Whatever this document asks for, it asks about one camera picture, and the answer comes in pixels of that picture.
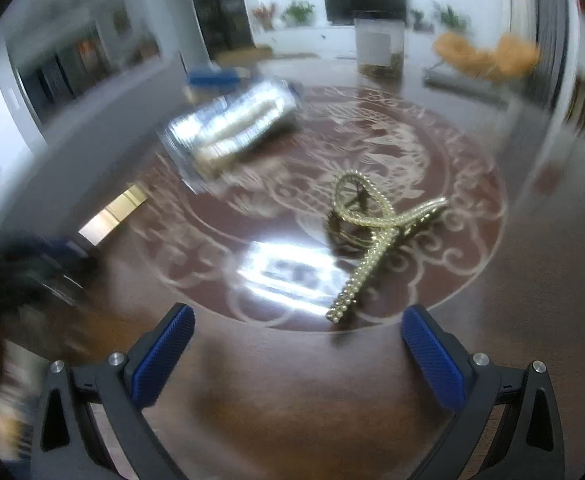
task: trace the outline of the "table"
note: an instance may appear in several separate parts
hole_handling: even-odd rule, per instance
[[[144,412],[175,461],[202,480],[405,478],[448,416],[399,335],[402,309],[421,301],[471,353],[544,361],[567,478],[581,476],[585,139],[516,99],[504,111],[429,91],[408,65],[399,88],[383,89],[350,60],[262,69],[304,83],[297,131],[211,195],[189,194],[159,156],[140,173],[150,199],[107,243],[89,291],[109,313],[93,323],[101,357],[174,301],[195,307],[196,335]],[[354,161],[398,206],[442,193],[455,206],[334,328],[322,308],[347,266],[321,219],[335,173]],[[466,476],[486,450],[485,435]]]

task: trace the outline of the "transparent container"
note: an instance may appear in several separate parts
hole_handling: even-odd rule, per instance
[[[357,66],[367,76],[400,78],[404,67],[406,24],[393,12],[355,13]]]

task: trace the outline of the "white label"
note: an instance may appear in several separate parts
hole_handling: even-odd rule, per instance
[[[360,64],[390,66],[391,35],[384,32],[357,31],[357,60]]]

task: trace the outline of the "circular table inlay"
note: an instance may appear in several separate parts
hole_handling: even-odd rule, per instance
[[[210,192],[194,194],[160,152],[131,219],[160,278],[191,304],[283,330],[325,332],[394,323],[477,276],[505,222],[505,185],[491,156],[440,116],[367,88],[309,87],[298,127],[267,140]],[[358,254],[335,253],[325,231],[344,170],[370,176],[397,212],[445,196],[441,219],[407,241],[348,322],[326,310]]]

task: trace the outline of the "round table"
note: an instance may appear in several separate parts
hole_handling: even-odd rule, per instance
[[[303,84],[295,130],[207,194],[157,153],[140,172],[148,200],[106,244],[90,291],[139,333],[174,301],[196,309],[194,339],[144,412],[175,461],[193,479],[405,478],[449,417],[399,334],[402,311],[421,302],[470,353],[547,365],[567,478],[582,475],[585,139],[521,102],[499,110],[430,91],[410,66],[397,86],[349,60],[262,69]],[[370,174],[398,212],[437,196],[451,208],[334,326],[323,314],[357,255],[333,251],[324,221],[348,169]],[[109,351],[135,333],[115,319],[102,325]]]

